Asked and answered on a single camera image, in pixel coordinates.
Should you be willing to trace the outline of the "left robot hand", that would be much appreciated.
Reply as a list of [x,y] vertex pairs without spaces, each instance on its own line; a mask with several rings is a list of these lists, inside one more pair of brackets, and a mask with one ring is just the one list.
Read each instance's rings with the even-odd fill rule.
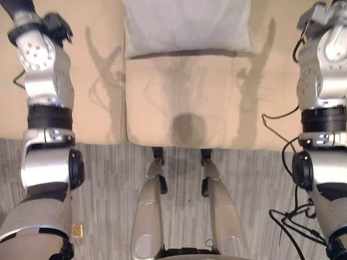
[[32,0],[1,0],[1,6],[11,18],[20,11],[35,12]]

